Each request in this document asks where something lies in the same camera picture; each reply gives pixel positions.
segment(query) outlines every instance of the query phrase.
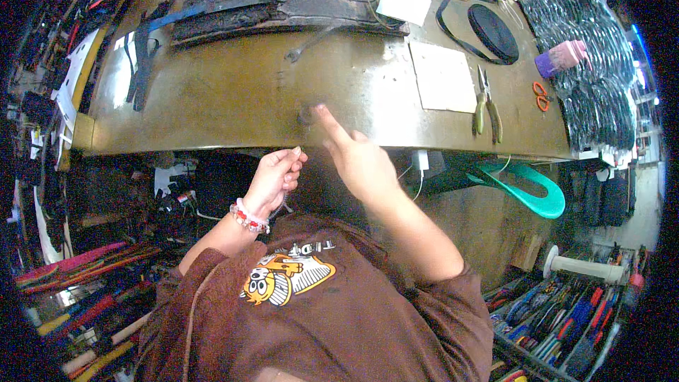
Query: teal foam piece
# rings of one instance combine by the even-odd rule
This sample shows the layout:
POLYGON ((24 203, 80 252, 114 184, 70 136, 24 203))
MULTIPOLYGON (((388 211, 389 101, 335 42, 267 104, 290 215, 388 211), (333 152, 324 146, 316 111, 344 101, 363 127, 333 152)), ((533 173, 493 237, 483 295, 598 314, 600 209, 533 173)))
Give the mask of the teal foam piece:
POLYGON ((505 191, 541 217, 554 219, 558 218, 564 213, 564 193, 555 182, 552 182, 547 177, 536 172, 528 166, 511 163, 506 166, 503 171, 529 179, 531 182, 537 183, 547 190, 546 197, 535 197, 527 192, 522 191, 516 186, 504 184, 491 175, 492 172, 496 172, 499 169, 502 169, 504 166, 505 165, 502 163, 481 164, 474 166, 474 174, 468 173, 467 177, 474 183, 479 183, 484 186, 490 186, 500 189, 501 191, 505 191))

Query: person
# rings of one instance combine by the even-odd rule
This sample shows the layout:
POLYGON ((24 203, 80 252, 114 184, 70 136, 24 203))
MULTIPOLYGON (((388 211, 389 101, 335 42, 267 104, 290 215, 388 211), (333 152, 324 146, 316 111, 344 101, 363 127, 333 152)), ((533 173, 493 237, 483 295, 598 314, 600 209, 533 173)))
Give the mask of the person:
POLYGON ((300 147, 279 150, 159 284, 136 380, 488 380, 493 333, 480 277, 401 190, 386 152, 349 135, 325 106, 315 112, 337 173, 415 271, 408 299, 385 274, 391 254, 342 221, 293 213, 266 245, 255 242, 244 225, 266 222, 308 159, 300 147))

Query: bracelet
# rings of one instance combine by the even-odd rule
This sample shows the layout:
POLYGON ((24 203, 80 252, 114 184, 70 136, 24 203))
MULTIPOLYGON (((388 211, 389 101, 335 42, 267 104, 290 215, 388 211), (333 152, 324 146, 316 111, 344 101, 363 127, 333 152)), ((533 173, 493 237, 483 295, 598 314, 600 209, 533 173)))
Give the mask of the bracelet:
POLYGON ((268 235, 271 231, 269 220, 260 220, 259 218, 252 216, 252 214, 243 206, 242 198, 238 198, 236 203, 229 207, 229 213, 233 215, 233 219, 235 219, 239 225, 249 229, 250 232, 264 232, 268 235))

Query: power adapter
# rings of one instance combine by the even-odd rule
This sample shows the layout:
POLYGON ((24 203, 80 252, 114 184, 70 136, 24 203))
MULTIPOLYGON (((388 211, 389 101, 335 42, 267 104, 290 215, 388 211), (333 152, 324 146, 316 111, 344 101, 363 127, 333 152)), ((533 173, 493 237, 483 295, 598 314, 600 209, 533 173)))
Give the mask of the power adapter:
POLYGON ((422 183, 424 183, 424 170, 429 169, 429 157, 425 149, 417 149, 413 151, 413 165, 417 166, 420 170, 420 188, 418 189, 418 194, 415 195, 413 201, 418 199, 420 192, 422 191, 422 183))

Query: wrench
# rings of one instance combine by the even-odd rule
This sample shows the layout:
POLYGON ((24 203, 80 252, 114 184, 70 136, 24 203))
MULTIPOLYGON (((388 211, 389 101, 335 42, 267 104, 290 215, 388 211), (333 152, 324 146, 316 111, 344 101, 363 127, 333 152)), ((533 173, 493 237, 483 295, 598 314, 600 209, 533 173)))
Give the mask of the wrench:
POLYGON ((335 28, 339 28, 340 25, 327 25, 325 28, 320 30, 318 33, 316 33, 312 38, 304 42, 300 47, 296 49, 290 49, 286 54, 285 54, 285 59, 288 59, 290 62, 297 62, 297 60, 300 58, 301 53, 304 52, 304 49, 311 47, 318 42, 320 42, 324 37, 328 35, 331 31, 335 30, 335 28))

